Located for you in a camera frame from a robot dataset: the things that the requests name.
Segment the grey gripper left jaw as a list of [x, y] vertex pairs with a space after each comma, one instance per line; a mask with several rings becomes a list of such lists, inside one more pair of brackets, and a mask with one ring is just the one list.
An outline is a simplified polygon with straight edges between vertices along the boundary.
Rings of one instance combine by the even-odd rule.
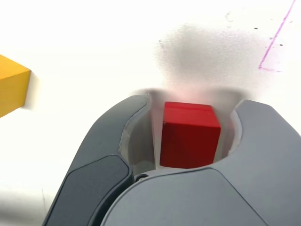
[[151, 96], [134, 95], [92, 125], [43, 224], [98, 226], [135, 177], [153, 169]]

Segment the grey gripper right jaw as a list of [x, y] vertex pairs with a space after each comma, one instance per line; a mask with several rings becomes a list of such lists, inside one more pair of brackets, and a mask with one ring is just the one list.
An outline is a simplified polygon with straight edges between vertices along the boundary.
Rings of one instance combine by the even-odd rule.
[[124, 191], [104, 226], [298, 226], [301, 137], [271, 106], [234, 109], [240, 139], [207, 167], [162, 171]]

